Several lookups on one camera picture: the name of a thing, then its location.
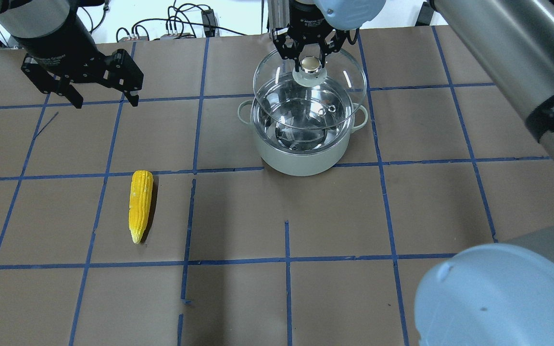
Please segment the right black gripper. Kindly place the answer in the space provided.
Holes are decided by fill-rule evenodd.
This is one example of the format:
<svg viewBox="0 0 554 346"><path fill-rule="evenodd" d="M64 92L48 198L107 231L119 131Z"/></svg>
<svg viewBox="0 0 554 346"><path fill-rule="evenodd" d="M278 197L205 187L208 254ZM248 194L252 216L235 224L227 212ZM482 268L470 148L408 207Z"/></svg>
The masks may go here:
<svg viewBox="0 0 554 346"><path fill-rule="evenodd" d="M335 29L316 5L303 0L271 2L271 41L279 56L300 65L306 46L317 46L321 68L326 58L350 41L349 31Z"/></svg>

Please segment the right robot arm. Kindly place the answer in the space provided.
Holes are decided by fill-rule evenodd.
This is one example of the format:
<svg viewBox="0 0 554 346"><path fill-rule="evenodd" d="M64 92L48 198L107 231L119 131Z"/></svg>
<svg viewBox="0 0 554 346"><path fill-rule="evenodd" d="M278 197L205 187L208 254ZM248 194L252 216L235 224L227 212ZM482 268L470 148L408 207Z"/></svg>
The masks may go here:
<svg viewBox="0 0 554 346"><path fill-rule="evenodd" d="M417 346L414 300L429 270L471 246L554 223L554 163L452 29L371 29L354 54L371 88L361 165L260 173L279 261L259 266L249 346Z"/></svg>

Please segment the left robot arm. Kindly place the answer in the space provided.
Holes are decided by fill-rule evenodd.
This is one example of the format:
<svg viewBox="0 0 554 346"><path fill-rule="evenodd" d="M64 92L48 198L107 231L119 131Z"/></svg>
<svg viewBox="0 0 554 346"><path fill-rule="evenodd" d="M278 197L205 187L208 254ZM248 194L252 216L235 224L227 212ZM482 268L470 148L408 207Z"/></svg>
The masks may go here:
<svg viewBox="0 0 554 346"><path fill-rule="evenodd" d="M42 93L83 106L75 84L98 84L139 104L144 74L125 49L106 55L77 15L75 0L0 0L0 24L26 55L22 72Z"/></svg>

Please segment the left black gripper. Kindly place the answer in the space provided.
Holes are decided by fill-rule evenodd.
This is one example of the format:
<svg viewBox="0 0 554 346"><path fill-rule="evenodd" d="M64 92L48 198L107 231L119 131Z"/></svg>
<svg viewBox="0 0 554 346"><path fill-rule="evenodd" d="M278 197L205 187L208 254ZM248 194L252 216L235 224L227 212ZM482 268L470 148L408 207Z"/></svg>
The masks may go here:
<svg viewBox="0 0 554 346"><path fill-rule="evenodd" d="M76 10L31 10L22 19L36 24L25 28L26 50L22 71L41 92L59 92L73 107L83 107L83 96L72 85L95 83L114 88L132 107L138 107L144 74L126 49L106 55L97 48Z"/></svg>

